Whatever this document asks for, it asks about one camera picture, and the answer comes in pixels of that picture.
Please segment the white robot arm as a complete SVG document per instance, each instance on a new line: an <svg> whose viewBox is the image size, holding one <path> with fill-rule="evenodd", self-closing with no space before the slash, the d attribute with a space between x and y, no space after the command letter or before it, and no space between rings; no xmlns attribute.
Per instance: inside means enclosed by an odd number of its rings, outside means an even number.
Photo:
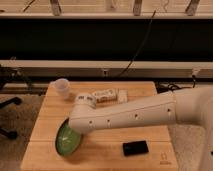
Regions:
<svg viewBox="0 0 213 171"><path fill-rule="evenodd" d="M169 91L99 109L90 94L79 94L69 117L69 126L79 134L175 123L206 130L199 171L213 171L213 87Z"/></svg>

